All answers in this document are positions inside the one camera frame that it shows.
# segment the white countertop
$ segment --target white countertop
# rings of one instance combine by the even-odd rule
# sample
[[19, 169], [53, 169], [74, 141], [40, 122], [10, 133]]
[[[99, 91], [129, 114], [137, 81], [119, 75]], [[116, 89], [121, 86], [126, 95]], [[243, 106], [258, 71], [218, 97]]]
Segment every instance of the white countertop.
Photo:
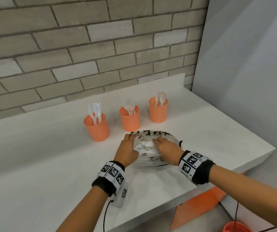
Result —
[[[275, 149], [183, 87], [184, 74], [0, 120], [0, 232], [55, 231], [91, 188], [97, 172], [112, 160], [124, 134], [119, 108], [128, 99], [140, 107], [140, 130], [164, 130], [184, 149], [209, 156], [236, 172], [262, 163]], [[167, 94], [167, 121], [154, 124], [148, 99]], [[101, 102], [110, 137], [89, 136], [87, 104]], [[109, 207], [106, 231], [125, 231], [198, 195], [176, 167], [126, 169], [129, 190], [122, 209]], [[102, 231], [103, 214], [95, 231]]]

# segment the clear plastic bag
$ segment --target clear plastic bag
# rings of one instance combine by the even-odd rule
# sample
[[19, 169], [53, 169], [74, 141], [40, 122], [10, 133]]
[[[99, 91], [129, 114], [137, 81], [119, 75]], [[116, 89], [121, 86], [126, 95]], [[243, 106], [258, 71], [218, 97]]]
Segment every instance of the clear plastic bag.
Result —
[[159, 136], [162, 136], [167, 140], [178, 144], [181, 147], [182, 141], [177, 140], [172, 134], [165, 131], [141, 130], [131, 132], [131, 134], [134, 133], [138, 133], [138, 135], [134, 139], [134, 150], [140, 153], [136, 160], [136, 163], [143, 166], [155, 167], [168, 164], [160, 160], [161, 153], [153, 145], [153, 139], [157, 139]]

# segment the forearm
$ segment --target forearm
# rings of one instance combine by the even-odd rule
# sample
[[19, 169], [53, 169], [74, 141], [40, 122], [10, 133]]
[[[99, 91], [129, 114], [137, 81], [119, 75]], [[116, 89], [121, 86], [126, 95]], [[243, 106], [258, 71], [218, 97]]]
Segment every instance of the forearm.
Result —
[[214, 165], [209, 181], [277, 227], [277, 189]]
[[107, 198], [108, 194], [100, 187], [92, 187], [56, 232], [92, 232]]

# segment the hand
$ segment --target hand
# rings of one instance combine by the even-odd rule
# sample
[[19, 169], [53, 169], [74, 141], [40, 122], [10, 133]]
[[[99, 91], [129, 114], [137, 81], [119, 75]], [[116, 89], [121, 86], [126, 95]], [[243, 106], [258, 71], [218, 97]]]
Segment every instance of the hand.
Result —
[[176, 143], [171, 142], [162, 136], [158, 137], [157, 139], [153, 139], [152, 141], [163, 155], [160, 157], [161, 160], [178, 166], [179, 160], [184, 151]]
[[133, 149], [134, 139], [137, 134], [126, 134], [125, 138], [121, 141], [120, 146], [117, 150], [114, 160], [123, 164], [126, 168], [130, 164], [134, 163], [138, 157], [138, 151]]

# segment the backsplash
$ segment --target backsplash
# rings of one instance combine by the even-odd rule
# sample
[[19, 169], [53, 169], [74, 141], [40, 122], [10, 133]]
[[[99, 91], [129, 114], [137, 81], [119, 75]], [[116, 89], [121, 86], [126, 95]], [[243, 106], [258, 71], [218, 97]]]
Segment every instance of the backsplash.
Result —
[[0, 0], [0, 119], [186, 73], [209, 0]]

